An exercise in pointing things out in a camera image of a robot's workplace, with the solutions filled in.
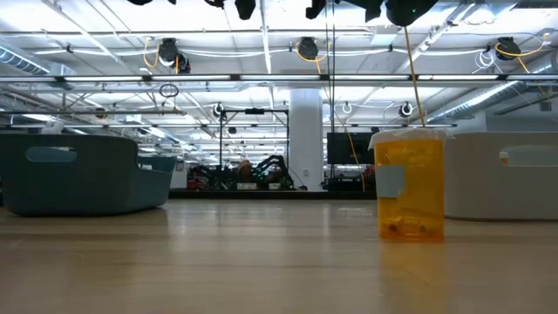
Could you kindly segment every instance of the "fluorescent light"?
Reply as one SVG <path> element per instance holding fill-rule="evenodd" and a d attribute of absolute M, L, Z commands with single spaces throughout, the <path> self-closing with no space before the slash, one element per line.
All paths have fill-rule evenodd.
<path fill-rule="evenodd" d="M 77 134 L 87 135 L 87 133 L 85 133 L 85 132 L 83 132 L 83 131 L 76 130 L 76 129 L 72 129 L 72 128 L 70 129 L 70 131 L 72 131 L 72 132 L 74 132 L 74 133 L 77 133 Z"/>
<path fill-rule="evenodd" d="M 408 80 L 409 75 L 336 75 L 339 80 Z"/>
<path fill-rule="evenodd" d="M 319 80 L 319 75 L 241 75 L 241 80 Z"/>
<path fill-rule="evenodd" d="M 144 125 L 107 125 L 110 128 L 137 128 L 145 127 Z"/>
<path fill-rule="evenodd" d="M 163 131 L 161 131 L 160 129 L 158 129 L 157 127 L 149 127 L 148 129 L 149 133 L 160 137 L 160 138 L 164 138 L 165 137 L 165 133 Z"/>
<path fill-rule="evenodd" d="M 204 81 L 204 80 L 230 80 L 228 75 L 164 75 L 152 77 L 154 81 Z"/>
<path fill-rule="evenodd" d="M 498 75 L 419 75 L 421 80 L 491 80 L 497 79 Z"/>
<path fill-rule="evenodd" d="M 42 77 L 42 76 L 34 76 L 34 77 L 6 77 L 0 78 L 0 82 L 56 82 L 56 79 L 53 77 Z"/>
<path fill-rule="evenodd" d="M 141 81 L 141 76 L 65 77 L 68 82 Z"/>
<path fill-rule="evenodd" d="M 54 118 L 52 118 L 51 116 L 47 116 L 47 115 L 44 115 L 44 114 L 24 114 L 23 116 L 25 118 L 35 119 L 35 120 L 39 120 L 39 121 L 52 121 L 52 120 L 54 120 Z"/>
<path fill-rule="evenodd" d="M 523 75 L 509 75 L 507 79 L 532 79 L 532 80 L 557 80 L 558 75 L 553 74 L 523 74 Z"/>
<path fill-rule="evenodd" d="M 151 72 L 151 70 L 149 70 L 147 68 L 140 68 L 139 70 L 143 71 L 143 72 L 147 72 L 147 73 L 149 73 L 149 75 L 153 75 L 153 72 Z"/>

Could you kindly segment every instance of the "label on cup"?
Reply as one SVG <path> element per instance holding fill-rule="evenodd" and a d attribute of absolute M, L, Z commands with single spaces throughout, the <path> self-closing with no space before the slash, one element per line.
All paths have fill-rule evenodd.
<path fill-rule="evenodd" d="M 405 191 L 405 166 L 376 167 L 378 197 L 398 198 Z"/>

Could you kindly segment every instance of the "dark gray bin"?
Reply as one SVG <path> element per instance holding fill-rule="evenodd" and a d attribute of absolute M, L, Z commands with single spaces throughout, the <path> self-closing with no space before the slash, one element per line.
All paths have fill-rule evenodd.
<path fill-rule="evenodd" d="M 174 168 L 168 164 L 175 160 L 157 163 L 167 171 L 140 169 L 137 144 L 124 138 L 0 135 L 3 202 L 16 215 L 119 215 L 158 207 L 167 202 Z"/>

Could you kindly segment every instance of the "black screen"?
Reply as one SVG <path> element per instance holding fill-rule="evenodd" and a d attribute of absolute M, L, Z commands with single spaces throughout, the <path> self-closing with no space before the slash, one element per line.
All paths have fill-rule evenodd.
<path fill-rule="evenodd" d="M 373 164 L 374 151 L 368 150 L 374 133 L 351 133 L 358 163 Z M 347 133 L 328 133 L 328 163 L 337 165 L 356 165 L 355 156 L 350 147 Z"/>

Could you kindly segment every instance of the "ceiling fixture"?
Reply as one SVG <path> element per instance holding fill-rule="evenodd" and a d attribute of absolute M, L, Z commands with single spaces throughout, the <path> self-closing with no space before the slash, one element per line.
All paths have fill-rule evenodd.
<path fill-rule="evenodd" d="M 334 2 L 339 4 L 341 1 L 334 0 Z M 365 9 L 364 20 L 369 22 L 380 17 L 384 0 L 345 0 L 345 2 Z M 437 2 L 438 0 L 386 0 L 387 18 L 397 26 L 409 26 L 428 12 Z M 312 6 L 306 8 L 306 17 L 308 19 L 316 18 L 325 8 L 325 4 L 326 0 L 312 0 Z"/>
<path fill-rule="evenodd" d="M 205 2 L 215 8 L 225 10 L 225 0 L 205 0 Z M 238 17 L 241 20 L 246 21 L 249 20 L 252 17 L 252 13 L 254 13 L 255 0 L 236 0 L 235 6 L 238 11 Z"/>
<path fill-rule="evenodd" d="M 412 105 L 409 104 L 408 101 L 406 101 L 405 104 L 399 108 L 399 116 L 401 116 L 401 118 L 409 118 L 413 110 L 414 108 L 412 107 Z"/>
<path fill-rule="evenodd" d="M 300 44 L 296 46 L 298 54 L 307 60 L 316 60 L 319 50 L 317 49 L 314 38 L 301 38 Z"/>
<path fill-rule="evenodd" d="M 502 61 L 512 61 L 515 59 L 514 55 L 521 54 L 521 48 L 514 42 L 513 37 L 498 38 L 497 48 L 499 49 L 496 49 L 496 57 Z"/>
<path fill-rule="evenodd" d="M 227 113 L 224 113 L 223 110 L 225 108 L 223 107 L 223 105 L 221 104 L 221 102 L 218 102 L 214 107 L 213 107 L 213 115 L 216 118 L 219 118 L 223 121 L 227 121 Z"/>
<path fill-rule="evenodd" d="M 152 2 L 153 0 L 128 0 L 129 3 L 133 3 L 135 5 L 144 5 Z M 168 0 L 169 3 L 176 4 L 176 0 Z"/>
<path fill-rule="evenodd" d="M 343 105 L 343 112 L 347 114 L 352 112 L 352 106 L 349 104 L 348 101 L 345 101 L 345 104 Z"/>
<path fill-rule="evenodd" d="M 189 74 L 192 70 L 188 58 L 176 47 L 176 38 L 163 38 L 159 46 L 159 60 L 164 66 L 176 69 L 176 74 Z"/>

